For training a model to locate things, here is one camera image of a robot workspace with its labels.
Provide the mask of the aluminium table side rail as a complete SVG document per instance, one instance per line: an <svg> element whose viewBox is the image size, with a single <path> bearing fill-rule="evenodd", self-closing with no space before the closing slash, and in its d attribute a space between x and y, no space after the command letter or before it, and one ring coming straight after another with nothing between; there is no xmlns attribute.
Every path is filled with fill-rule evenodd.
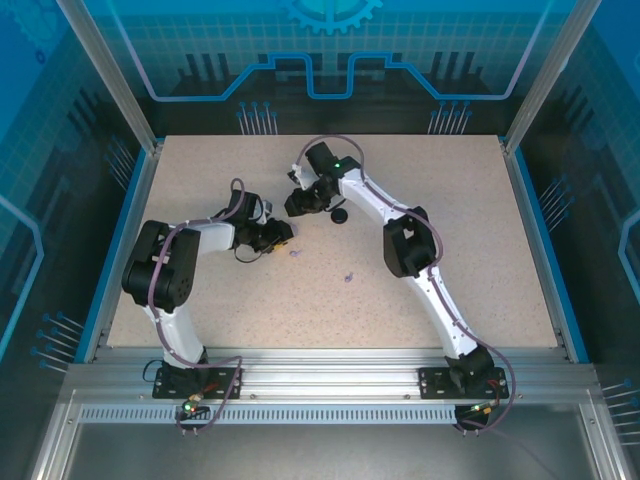
<svg viewBox="0 0 640 480"><path fill-rule="evenodd" d="M102 331L109 329L114 318L122 290L122 274L135 243L163 146L164 141L160 140L154 153L142 150L136 161L76 350L76 364L94 360Z"/></svg>
<svg viewBox="0 0 640 480"><path fill-rule="evenodd" d="M527 265L530 266L531 273L526 275L526 286L532 291L530 297L536 301L534 317L541 319L545 328L550 331L554 355L565 363L578 363L579 356L573 344L564 303L547 255L525 175L517 157L509 153L504 145L502 153L527 243Z"/></svg>

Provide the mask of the aluminium mounting rail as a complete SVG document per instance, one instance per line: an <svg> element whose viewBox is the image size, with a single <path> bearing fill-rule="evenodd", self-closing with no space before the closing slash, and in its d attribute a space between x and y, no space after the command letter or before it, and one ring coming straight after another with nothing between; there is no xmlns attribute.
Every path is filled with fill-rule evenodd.
<svg viewBox="0 0 640 480"><path fill-rule="evenodd" d="M215 349L214 359L242 357L242 404L416 404L418 370L443 367L438 349ZM560 348L504 350L515 378L515 405L589 404L602 394L595 368L572 363ZM144 365L158 348L106 347L90 363L71 365L60 390L62 403L147 404Z"/></svg>

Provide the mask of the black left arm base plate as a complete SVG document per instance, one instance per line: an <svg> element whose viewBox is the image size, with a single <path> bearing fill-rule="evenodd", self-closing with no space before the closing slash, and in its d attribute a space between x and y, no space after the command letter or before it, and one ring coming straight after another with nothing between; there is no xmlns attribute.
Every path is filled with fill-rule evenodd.
<svg viewBox="0 0 640 480"><path fill-rule="evenodd" d="M222 400L231 389L230 399L240 396L242 371L234 382L234 368L181 369L163 364L155 374L152 385L154 399L186 400L202 393L205 399Z"/></svg>

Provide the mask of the aluminium frame post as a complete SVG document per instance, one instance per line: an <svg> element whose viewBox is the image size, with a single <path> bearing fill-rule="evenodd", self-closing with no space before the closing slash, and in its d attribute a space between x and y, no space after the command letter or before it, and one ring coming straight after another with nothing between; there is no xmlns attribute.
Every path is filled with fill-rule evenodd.
<svg viewBox="0 0 640 480"><path fill-rule="evenodd" d="M601 2L602 0L576 0L574 8L568 15L507 131L503 141L503 153L506 156L515 155L515 151L533 124L560 74L566 68Z"/></svg>
<svg viewBox="0 0 640 480"><path fill-rule="evenodd" d="M158 141L95 20L82 0L55 0L142 149Z"/></svg>

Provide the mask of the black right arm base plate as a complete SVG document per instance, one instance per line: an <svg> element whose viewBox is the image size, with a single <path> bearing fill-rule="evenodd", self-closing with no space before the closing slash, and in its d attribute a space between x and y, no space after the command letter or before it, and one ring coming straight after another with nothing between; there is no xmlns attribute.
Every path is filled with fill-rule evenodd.
<svg viewBox="0 0 640 480"><path fill-rule="evenodd" d="M446 367L425 367L418 371L418 388L423 400L508 399L510 397L505 372L493 367L465 380L462 374Z"/></svg>

